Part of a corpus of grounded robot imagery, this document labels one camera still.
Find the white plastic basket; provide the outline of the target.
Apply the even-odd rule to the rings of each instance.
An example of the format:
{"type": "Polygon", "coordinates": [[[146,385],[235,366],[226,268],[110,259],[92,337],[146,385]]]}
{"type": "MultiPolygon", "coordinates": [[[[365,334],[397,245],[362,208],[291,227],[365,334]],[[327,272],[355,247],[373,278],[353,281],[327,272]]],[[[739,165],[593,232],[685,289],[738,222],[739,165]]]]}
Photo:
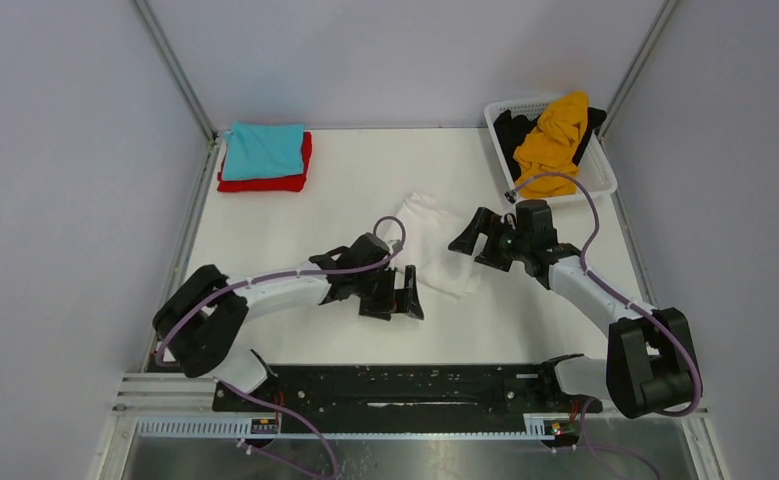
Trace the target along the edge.
{"type": "MultiPolygon", "coordinates": [[[[483,108],[485,125],[503,177],[504,190],[501,196],[509,204],[525,200],[525,197],[512,193],[515,181],[512,179],[505,154],[500,147],[494,122],[506,110],[512,114],[526,115],[529,119],[535,118],[542,114],[550,103],[561,97],[560,93],[544,92],[530,97],[492,102],[483,108]]],[[[576,179],[587,189],[593,199],[612,195],[617,190],[618,181],[595,133],[590,134],[578,167],[580,171],[576,179]]]]}

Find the yellow t shirt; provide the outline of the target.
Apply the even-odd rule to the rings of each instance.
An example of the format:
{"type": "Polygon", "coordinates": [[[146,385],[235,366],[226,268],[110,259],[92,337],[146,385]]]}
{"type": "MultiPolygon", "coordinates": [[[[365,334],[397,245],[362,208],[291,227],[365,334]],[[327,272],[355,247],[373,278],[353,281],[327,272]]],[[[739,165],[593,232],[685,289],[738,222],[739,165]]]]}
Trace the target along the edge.
{"type": "Polygon", "coordinates": [[[559,173],[576,177],[580,168],[573,158],[588,132],[589,98],[575,91],[550,103],[537,119],[537,125],[525,136],[513,153],[521,169],[515,181],[522,186],[519,195],[526,199],[542,199],[572,195],[577,187],[560,176],[541,176],[559,173]]]}

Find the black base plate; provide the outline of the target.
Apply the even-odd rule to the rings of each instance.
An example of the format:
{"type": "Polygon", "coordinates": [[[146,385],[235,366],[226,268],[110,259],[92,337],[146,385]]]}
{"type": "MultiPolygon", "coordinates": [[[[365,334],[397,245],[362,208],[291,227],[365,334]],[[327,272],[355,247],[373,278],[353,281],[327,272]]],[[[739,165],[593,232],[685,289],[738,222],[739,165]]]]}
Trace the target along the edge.
{"type": "Polygon", "coordinates": [[[542,364],[274,365],[254,397],[324,434],[518,434],[528,415],[575,419],[586,398],[542,364]]]}

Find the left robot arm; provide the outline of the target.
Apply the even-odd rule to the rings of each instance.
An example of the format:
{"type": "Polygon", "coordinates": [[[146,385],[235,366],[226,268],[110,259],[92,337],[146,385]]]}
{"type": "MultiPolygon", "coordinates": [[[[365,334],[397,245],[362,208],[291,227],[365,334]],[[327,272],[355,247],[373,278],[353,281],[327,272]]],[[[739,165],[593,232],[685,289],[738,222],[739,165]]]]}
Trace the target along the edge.
{"type": "Polygon", "coordinates": [[[313,255],[301,264],[233,282],[213,264],[198,268],[152,319],[159,340],[156,358],[172,356],[186,377],[209,375],[237,391],[253,411],[274,401],[270,370],[237,337],[249,320],[295,307],[359,300],[361,316],[389,321],[395,315],[424,319],[416,268],[390,266],[400,251],[372,233],[352,245],[313,255]]]}

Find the black t shirt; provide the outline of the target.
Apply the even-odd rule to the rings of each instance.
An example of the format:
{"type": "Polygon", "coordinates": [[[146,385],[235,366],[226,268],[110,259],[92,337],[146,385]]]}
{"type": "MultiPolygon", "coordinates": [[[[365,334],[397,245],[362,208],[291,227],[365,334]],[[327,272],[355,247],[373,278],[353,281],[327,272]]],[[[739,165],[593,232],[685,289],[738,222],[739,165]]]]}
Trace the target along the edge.
{"type": "MultiPolygon", "coordinates": [[[[589,144],[590,136],[597,132],[598,128],[607,119],[607,112],[602,109],[589,107],[588,130],[584,133],[572,163],[578,166],[589,144]]],[[[494,129],[499,147],[504,155],[505,163],[513,181],[518,180],[522,174],[520,165],[513,158],[515,150],[524,142],[525,137],[536,127],[539,115],[530,119],[525,114],[513,116],[510,110],[502,112],[494,121],[494,129]]]]}

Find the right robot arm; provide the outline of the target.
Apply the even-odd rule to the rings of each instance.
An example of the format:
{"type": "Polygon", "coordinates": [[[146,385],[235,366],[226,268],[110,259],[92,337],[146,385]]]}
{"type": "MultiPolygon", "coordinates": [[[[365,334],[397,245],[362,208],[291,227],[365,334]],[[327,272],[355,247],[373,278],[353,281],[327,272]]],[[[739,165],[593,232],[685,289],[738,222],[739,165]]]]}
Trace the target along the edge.
{"type": "Polygon", "coordinates": [[[603,360],[573,354],[543,363],[538,396],[548,410],[562,412],[578,397],[610,401],[627,418],[685,416],[698,406],[703,382],[685,315],[627,297],[604,280],[585,251],[559,241],[545,201],[521,201],[504,216],[480,207],[448,248],[502,271],[522,264],[605,335],[603,360]]]}

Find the left metal frame post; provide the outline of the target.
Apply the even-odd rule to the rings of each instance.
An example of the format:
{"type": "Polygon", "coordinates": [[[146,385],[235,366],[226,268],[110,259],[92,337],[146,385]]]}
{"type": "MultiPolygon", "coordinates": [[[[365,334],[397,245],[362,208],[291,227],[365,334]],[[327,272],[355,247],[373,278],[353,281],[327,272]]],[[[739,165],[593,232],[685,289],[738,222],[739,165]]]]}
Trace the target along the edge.
{"type": "Polygon", "coordinates": [[[163,62],[178,93],[187,106],[193,120],[200,129],[207,142],[214,142],[217,137],[217,129],[210,120],[205,108],[193,88],[181,62],[173,49],[168,36],[163,29],[151,3],[147,0],[132,0],[131,5],[146,30],[153,47],[163,62]]]}

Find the right metal frame post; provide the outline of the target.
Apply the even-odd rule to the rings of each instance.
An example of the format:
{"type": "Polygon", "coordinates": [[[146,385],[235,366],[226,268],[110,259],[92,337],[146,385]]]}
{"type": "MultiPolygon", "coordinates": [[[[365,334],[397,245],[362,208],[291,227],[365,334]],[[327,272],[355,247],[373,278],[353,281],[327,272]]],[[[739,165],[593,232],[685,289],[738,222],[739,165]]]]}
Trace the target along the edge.
{"type": "Polygon", "coordinates": [[[653,51],[656,49],[680,3],[680,0],[664,0],[662,2],[660,9],[654,17],[648,32],[643,38],[634,58],[628,66],[626,73],[609,104],[609,108],[607,109],[607,118],[598,130],[598,137],[600,142],[603,142],[604,138],[612,130],[618,114],[620,113],[630,92],[632,91],[642,71],[648,63],[648,60],[650,59],[653,51]]]}

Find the folded cyan t shirt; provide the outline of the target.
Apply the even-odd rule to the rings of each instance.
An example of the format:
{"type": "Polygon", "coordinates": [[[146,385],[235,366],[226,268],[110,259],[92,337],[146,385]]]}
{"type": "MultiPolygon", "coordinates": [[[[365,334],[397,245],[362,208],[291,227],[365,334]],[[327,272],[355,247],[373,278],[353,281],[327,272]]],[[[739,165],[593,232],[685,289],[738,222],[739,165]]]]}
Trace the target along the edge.
{"type": "Polygon", "coordinates": [[[235,122],[224,134],[224,181],[277,179],[304,172],[303,124],[260,125],[235,122]]]}

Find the white t shirt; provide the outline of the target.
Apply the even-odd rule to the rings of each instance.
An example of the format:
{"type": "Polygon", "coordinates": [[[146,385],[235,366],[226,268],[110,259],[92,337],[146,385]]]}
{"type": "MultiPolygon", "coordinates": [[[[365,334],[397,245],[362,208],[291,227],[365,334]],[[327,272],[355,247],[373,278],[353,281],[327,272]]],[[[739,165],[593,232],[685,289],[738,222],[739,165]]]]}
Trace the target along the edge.
{"type": "Polygon", "coordinates": [[[405,226],[406,240],[394,265],[415,266],[420,283],[455,298],[477,291],[480,269],[471,257],[448,249],[467,226],[462,217],[421,192],[410,193],[395,217],[405,226]]]}

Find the metal frame post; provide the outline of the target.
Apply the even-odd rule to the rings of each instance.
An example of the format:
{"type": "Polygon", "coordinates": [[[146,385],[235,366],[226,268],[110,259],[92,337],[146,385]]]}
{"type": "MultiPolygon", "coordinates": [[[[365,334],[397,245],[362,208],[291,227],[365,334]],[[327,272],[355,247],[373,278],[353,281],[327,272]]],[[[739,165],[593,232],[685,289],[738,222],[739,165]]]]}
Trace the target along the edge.
{"type": "Polygon", "coordinates": [[[660,9],[654,17],[648,32],[643,38],[634,58],[628,66],[626,73],[609,104],[609,108],[607,109],[607,118],[598,130],[598,137],[600,142],[603,142],[604,138],[612,130],[618,114],[620,113],[630,92],[632,91],[642,71],[648,63],[648,60],[650,59],[653,51],[656,49],[680,3],[680,0],[664,0],[662,2],[660,9]]]}
{"type": "Polygon", "coordinates": [[[193,120],[200,129],[207,142],[214,142],[217,137],[217,129],[210,120],[205,108],[193,88],[181,62],[173,49],[168,36],[163,29],[151,3],[147,0],[132,0],[131,5],[146,30],[153,47],[163,62],[178,93],[187,106],[193,120]]]}

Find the folded red t shirt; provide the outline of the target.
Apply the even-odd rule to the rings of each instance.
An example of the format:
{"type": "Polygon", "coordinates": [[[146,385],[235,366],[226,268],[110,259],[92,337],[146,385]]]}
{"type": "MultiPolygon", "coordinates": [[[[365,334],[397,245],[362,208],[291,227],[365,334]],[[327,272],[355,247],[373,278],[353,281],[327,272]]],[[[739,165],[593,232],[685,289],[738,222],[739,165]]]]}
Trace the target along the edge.
{"type": "Polygon", "coordinates": [[[218,184],[216,190],[222,193],[243,193],[243,192],[301,192],[308,179],[308,171],[313,154],[312,133],[306,131],[303,134],[301,157],[303,161],[303,172],[296,175],[283,176],[271,179],[251,179],[251,180],[233,180],[223,179],[223,165],[217,173],[218,184]]]}

